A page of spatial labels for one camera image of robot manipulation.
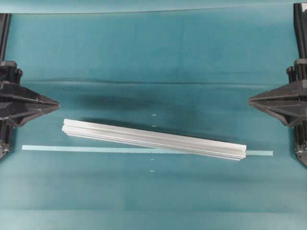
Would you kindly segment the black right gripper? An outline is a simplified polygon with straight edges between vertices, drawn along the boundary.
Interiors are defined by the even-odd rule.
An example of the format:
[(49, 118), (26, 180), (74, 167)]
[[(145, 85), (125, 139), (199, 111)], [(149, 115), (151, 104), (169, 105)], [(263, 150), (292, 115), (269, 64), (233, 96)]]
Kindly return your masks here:
[(249, 98), (248, 103), (276, 119), (284, 126), (294, 127), (307, 119), (307, 114), (301, 109), (286, 109), (257, 105), (268, 102), (289, 103), (292, 105), (305, 105), (307, 103), (307, 60), (297, 59), (293, 66), (286, 69), (289, 84), (271, 91), (266, 91)]

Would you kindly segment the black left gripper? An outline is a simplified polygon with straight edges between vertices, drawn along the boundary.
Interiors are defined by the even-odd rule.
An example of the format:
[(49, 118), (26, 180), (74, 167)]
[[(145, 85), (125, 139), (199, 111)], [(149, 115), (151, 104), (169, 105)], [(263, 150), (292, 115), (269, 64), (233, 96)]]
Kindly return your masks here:
[(36, 104), (1, 104), (0, 120), (14, 127), (59, 109), (59, 103), (19, 85), (23, 71), (14, 61), (0, 62), (0, 96)]

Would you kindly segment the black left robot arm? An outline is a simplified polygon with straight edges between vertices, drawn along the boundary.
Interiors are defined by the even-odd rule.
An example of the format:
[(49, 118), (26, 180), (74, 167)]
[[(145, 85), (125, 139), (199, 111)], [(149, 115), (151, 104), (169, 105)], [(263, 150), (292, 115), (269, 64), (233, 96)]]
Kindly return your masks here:
[(59, 109), (60, 104), (20, 84), (23, 75), (14, 61), (0, 63), (0, 157), (12, 149), (13, 129)]

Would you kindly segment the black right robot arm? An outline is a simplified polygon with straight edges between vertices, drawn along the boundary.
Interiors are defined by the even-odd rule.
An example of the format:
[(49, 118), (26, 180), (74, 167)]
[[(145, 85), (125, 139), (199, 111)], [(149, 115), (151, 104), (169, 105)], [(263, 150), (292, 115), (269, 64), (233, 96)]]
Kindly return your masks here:
[(287, 68), (289, 83), (250, 97), (248, 104), (294, 130), (295, 154), (307, 164), (307, 60), (299, 58)]

